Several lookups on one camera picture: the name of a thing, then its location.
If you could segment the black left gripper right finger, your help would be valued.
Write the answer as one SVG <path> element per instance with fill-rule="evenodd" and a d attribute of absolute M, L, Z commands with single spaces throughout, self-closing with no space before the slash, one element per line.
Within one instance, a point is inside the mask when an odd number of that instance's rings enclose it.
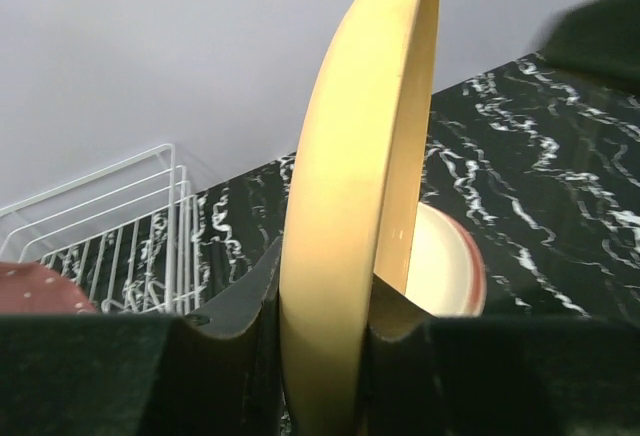
<path fill-rule="evenodd" d="M 639 330 L 565 316 L 439 318 L 375 279 L 364 384 L 372 435 L 635 435 Z"/>

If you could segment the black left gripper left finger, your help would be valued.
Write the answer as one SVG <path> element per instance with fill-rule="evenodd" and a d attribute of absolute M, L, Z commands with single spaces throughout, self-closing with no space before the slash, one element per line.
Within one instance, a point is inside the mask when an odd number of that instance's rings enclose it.
<path fill-rule="evenodd" d="M 276 435 L 281 242 L 175 314 L 2 314 L 5 435 Z"/>

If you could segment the cream pink plate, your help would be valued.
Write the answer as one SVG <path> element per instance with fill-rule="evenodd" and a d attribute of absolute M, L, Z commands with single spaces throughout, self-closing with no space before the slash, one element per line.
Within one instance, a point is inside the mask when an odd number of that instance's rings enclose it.
<path fill-rule="evenodd" d="M 465 314 L 480 316 L 484 311 L 487 296 L 485 263 L 481 251 L 472 235 L 459 222 L 448 214 L 444 214 L 444 216 L 464 240 L 472 261 L 471 290 Z"/>

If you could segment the pink polka dot plate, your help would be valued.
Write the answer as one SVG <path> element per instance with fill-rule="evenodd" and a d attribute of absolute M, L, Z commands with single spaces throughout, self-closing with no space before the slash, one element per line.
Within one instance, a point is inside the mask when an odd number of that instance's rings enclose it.
<path fill-rule="evenodd" d="M 98 313 L 72 280 L 39 263 L 1 263 L 2 314 Z"/>

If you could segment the yellow cream plate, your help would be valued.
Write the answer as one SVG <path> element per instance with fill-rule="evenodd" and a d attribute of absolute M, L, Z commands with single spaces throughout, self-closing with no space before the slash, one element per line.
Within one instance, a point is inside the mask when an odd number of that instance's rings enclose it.
<path fill-rule="evenodd" d="M 354 0 L 309 101 L 288 196 L 280 345 L 302 435 L 355 435 L 372 282 L 407 286 L 439 0 Z"/>

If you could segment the beige bear print plate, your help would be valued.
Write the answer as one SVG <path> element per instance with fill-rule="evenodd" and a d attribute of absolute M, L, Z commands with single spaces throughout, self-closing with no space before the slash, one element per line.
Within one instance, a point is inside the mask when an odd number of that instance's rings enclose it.
<path fill-rule="evenodd" d="M 433 316 L 475 317 L 465 314 L 472 261 L 444 214 L 418 205 L 405 296 Z"/>

